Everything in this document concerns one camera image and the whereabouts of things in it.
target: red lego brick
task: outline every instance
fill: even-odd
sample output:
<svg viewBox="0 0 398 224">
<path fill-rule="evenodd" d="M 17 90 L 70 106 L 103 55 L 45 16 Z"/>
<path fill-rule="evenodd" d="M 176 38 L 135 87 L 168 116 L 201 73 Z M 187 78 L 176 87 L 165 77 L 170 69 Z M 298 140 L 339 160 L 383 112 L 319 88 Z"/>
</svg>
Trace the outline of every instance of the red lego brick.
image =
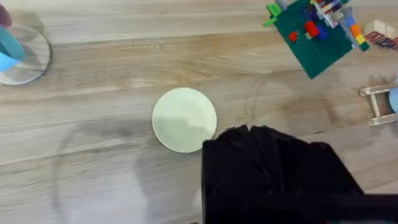
<svg viewBox="0 0 398 224">
<path fill-rule="evenodd" d="M 319 35 L 319 30 L 313 21 L 308 21 L 304 24 L 304 29 L 310 34 L 311 37 Z"/>
<path fill-rule="evenodd" d="M 291 32 L 291 33 L 289 34 L 289 40 L 290 40 L 291 42 L 295 42 L 295 41 L 297 40 L 297 34 L 299 34 L 297 31 Z"/>
</svg>

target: blue lego brick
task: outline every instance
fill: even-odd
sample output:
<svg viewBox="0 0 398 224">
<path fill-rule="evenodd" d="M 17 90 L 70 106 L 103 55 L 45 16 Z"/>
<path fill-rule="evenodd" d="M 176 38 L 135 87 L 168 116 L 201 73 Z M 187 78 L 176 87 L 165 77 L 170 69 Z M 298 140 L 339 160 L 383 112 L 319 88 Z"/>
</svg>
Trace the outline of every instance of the blue lego brick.
<svg viewBox="0 0 398 224">
<path fill-rule="evenodd" d="M 317 25 L 317 28 L 319 30 L 319 35 L 317 36 L 317 38 L 319 40 L 325 40 L 326 38 L 329 37 L 329 34 L 324 30 L 324 28 L 320 25 Z"/>
<path fill-rule="evenodd" d="M 350 27 L 350 26 L 354 25 L 356 22 L 352 16 L 349 16 L 346 18 L 346 23 L 347 23 L 348 27 Z"/>
</svg>

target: blue cup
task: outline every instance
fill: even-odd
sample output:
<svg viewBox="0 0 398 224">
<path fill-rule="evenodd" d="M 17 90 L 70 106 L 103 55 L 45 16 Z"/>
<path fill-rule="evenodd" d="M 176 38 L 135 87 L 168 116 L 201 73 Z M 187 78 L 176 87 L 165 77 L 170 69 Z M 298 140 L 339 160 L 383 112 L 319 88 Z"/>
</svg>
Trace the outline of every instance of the blue cup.
<svg viewBox="0 0 398 224">
<path fill-rule="evenodd" d="M 0 72 L 3 72 L 25 57 L 24 48 L 8 31 L 0 27 Z"/>
<path fill-rule="evenodd" d="M 393 88 L 392 90 L 390 90 L 389 101 L 392 110 L 395 113 L 398 113 L 398 88 Z"/>
</svg>

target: blue object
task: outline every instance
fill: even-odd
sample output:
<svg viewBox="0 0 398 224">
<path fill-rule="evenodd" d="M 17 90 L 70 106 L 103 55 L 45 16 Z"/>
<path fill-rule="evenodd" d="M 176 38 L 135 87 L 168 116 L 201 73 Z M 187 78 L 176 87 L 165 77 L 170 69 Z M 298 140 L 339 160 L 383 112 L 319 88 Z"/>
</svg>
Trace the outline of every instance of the blue object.
<svg viewBox="0 0 398 224">
<path fill-rule="evenodd" d="M 389 101 L 392 110 L 395 113 L 398 113 L 398 88 L 393 88 L 392 90 L 390 90 Z"/>
<path fill-rule="evenodd" d="M 348 27 L 350 27 L 356 23 L 355 19 L 352 16 L 347 17 L 346 22 L 347 22 Z"/>
<path fill-rule="evenodd" d="M 326 38 L 329 37 L 329 34 L 324 30 L 322 26 L 317 25 L 317 28 L 319 30 L 319 35 L 317 36 L 318 39 L 325 40 Z"/>
<path fill-rule="evenodd" d="M 0 72 L 13 67 L 24 57 L 24 48 L 6 29 L 0 27 Z"/>
</svg>

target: round plate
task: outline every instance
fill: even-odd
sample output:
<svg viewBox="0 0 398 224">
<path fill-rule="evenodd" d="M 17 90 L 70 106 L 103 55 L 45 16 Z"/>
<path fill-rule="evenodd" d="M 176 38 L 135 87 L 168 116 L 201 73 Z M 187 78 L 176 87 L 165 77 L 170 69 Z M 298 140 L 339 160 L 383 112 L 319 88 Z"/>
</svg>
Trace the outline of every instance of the round plate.
<svg viewBox="0 0 398 224">
<path fill-rule="evenodd" d="M 20 25 L 8 28 L 8 32 L 19 41 L 25 58 L 10 69 L 0 72 L 0 83 L 24 85 L 41 77 L 51 61 L 51 48 L 37 30 Z"/>
<path fill-rule="evenodd" d="M 156 103 L 152 125 L 157 138 L 176 152 L 200 150 L 217 127 L 216 111 L 210 100 L 191 88 L 176 88 Z"/>
</svg>

